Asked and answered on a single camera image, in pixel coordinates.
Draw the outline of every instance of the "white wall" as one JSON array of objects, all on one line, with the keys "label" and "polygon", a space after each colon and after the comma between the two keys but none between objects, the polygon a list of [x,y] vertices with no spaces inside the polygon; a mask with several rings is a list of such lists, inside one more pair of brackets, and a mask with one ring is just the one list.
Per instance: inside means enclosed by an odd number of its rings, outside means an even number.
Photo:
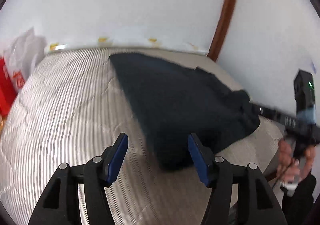
[{"label": "white wall", "polygon": [[309,0],[237,0],[218,64],[255,101],[295,114],[293,79],[301,68],[314,74],[320,105],[312,62],[320,71],[320,18]]},{"label": "white wall", "polygon": [[223,0],[7,0],[0,40],[34,26],[48,43],[155,46],[207,53]]}]

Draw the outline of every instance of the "red bag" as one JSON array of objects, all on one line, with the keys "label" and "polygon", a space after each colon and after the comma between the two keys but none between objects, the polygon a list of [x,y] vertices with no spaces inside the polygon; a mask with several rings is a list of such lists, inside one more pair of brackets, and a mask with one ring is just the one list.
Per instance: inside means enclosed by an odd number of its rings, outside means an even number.
[{"label": "red bag", "polygon": [[8,115],[16,96],[4,59],[0,58],[0,114],[3,117]]}]

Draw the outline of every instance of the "striped fabric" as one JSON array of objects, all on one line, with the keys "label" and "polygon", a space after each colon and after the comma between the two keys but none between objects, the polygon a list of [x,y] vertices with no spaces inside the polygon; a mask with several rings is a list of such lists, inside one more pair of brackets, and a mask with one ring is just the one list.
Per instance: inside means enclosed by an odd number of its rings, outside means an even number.
[{"label": "striped fabric", "polygon": [[[112,145],[120,132],[128,135],[129,149],[117,181],[106,189],[115,223],[201,223],[210,190],[200,183],[193,167],[162,172],[147,151],[139,123],[108,60],[111,53],[126,51],[95,48],[54,53],[40,63],[16,98],[0,139],[0,200],[18,225],[28,224],[60,163],[86,163]],[[232,89],[240,88],[206,57],[141,52],[189,67],[200,66],[224,79]],[[281,136],[266,128],[274,129],[270,122],[262,121],[254,134],[232,145],[236,151],[241,148],[239,154],[227,148],[220,155],[236,164],[256,162],[263,171]],[[266,140],[263,150],[256,148],[256,134]],[[79,203],[82,224],[88,224],[81,185]]]}]

